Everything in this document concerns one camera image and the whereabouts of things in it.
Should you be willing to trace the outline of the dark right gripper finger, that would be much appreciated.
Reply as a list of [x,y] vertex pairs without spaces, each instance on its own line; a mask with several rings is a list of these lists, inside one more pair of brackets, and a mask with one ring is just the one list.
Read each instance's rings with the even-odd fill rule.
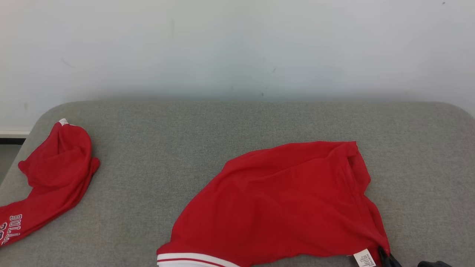
[[402,265],[390,253],[387,254],[383,247],[378,247],[381,267],[402,267]]

